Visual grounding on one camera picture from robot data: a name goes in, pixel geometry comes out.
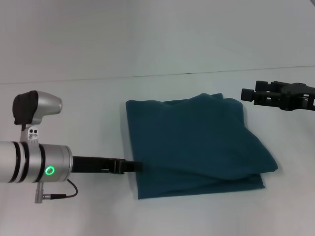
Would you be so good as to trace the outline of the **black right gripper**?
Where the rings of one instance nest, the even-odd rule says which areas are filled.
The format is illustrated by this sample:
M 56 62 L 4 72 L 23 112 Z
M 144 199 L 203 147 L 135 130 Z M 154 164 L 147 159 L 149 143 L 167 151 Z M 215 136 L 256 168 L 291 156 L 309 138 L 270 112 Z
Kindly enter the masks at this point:
M 243 88 L 241 100 L 258 106 L 280 107 L 281 110 L 315 110 L 315 88 L 302 83 L 257 81 L 255 91 Z

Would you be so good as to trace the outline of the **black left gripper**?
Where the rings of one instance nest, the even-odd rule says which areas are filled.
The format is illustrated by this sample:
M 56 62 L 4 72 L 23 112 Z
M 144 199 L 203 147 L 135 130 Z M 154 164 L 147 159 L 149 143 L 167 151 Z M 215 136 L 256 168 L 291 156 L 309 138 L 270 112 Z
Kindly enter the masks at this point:
M 103 157 L 73 157 L 73 173 L 110 173 L 142 172 L 142 163 Z

